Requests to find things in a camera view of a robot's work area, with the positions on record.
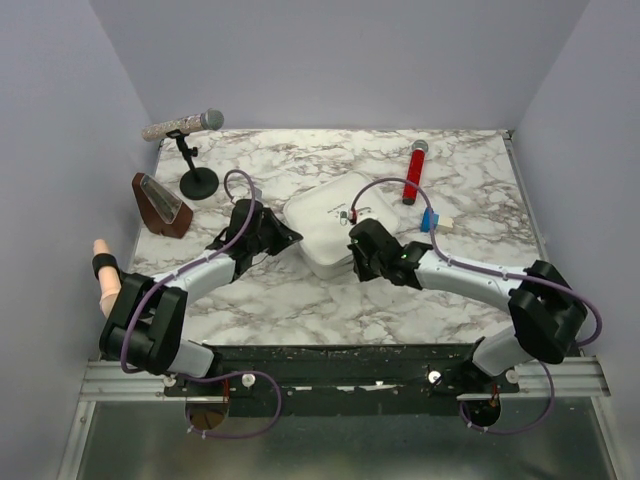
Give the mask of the black microphone stand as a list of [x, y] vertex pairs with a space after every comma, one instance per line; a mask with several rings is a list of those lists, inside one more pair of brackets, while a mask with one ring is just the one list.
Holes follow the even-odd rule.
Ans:
[[176, 129], [166, 134], [175, 141], [188, 170], [182, 175], [179, 183], [181, 193], [190, 200], [200, 201], [213, 196], [219, 187], [217, 174], [207, 167], [196, 167], [193, 159], [198, 156], [196, 147], [189, 147], [186, 142], [188, 134]]

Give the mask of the black mounting base rail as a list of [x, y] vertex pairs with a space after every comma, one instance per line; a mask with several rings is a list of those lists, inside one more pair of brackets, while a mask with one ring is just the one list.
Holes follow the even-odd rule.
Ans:
[[238, 417], [454, 415], [467, 395], [495, 419], [499, 397], [519, 388], [505, 375], [471, 370], [471, 344], [221, 346], [213, 374], [228, 382], [178, 379], [168, 397], [213, 403], [228, 394]]

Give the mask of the grey medicine kit box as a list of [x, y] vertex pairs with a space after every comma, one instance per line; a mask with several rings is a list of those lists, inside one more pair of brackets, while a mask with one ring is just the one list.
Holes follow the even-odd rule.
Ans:
[[359, 192], [357, 213], [360, 218], [378, 220], [390, 233], [398, 231], [401, 219], [367, 175], [352, 171], [336, 179], [291, 197], [284, 205], [285, 223], [302, 235], [299, 247], [303, 260], [313, 274], [330, 280], [353, 269], [353, 257], [347, 248], [352, 225], [346, 216]]

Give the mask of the pink toy microphone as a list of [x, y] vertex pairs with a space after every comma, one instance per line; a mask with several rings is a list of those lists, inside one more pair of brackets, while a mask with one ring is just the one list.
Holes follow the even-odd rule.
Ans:
[[108, 318], [121, 290], [120, 271], [104, 239], [94, 241], [93, 254], [92, 266], [101, 289], [100, 309]]

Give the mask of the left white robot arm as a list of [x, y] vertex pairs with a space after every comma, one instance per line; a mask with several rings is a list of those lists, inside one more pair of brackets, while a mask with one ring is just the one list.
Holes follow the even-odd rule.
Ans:
[[118, 273], [120, 290], [99, 339], [101, 355], [124, 360], [134, 372], [187, 376], [197, 393], [214, 393], [222, 372], [213, 349], [182, 338], [187, 307], [236, 281], [255, 256], [276, 256], [302, 239], [261, 202], [237, 201], [229, 225], [196, 259], [154, 277]]

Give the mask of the blue toy block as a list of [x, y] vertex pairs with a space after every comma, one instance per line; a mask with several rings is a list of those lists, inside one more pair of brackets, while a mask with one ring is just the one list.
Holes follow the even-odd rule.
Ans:
[[435, 211], [429, 212], [425, 210], [422, 222], [420, 225], [420, 231], [423, 233], [432, 232], [450, 232], [454, 228], [454, 221], [452, 218], [439, 215]]

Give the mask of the red glitter microphone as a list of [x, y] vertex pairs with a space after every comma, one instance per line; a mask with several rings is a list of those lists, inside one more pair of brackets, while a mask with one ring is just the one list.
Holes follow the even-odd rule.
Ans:
[[[416, 140], [411, 147], [409, 167], [406, 180], [413, 185], [419, 185], [429, 145], [425, 140]], [[417, 199], [417, 188], [406, 184], [402, 193], [402, 202], [405, 205], [413, 205]]]

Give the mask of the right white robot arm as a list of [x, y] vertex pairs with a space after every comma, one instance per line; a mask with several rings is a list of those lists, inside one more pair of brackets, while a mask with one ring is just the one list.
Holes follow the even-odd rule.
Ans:
[[353, 226], [349, 238], [361, 282], [384, 278], [395, 286], [449, 292], [510, 315], [512, 325], [476, 341], [461, 365], [461, 382], [471, 391], [485, 390], [504, 371], [531, 360], [562, 363], [586, 320], [584, 301], [548, 262], [518, 269], [457, 259], [431, 244], [401, 245], [373, 219]]

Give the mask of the brown metronome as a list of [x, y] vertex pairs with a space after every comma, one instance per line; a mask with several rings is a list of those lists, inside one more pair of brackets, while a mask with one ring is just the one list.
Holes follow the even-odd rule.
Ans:
[[147, 229], [155, 235], [183, 238], [191, 225], [193, 210], [148, 174], [137, 173], [131, 184], [139, 213]]

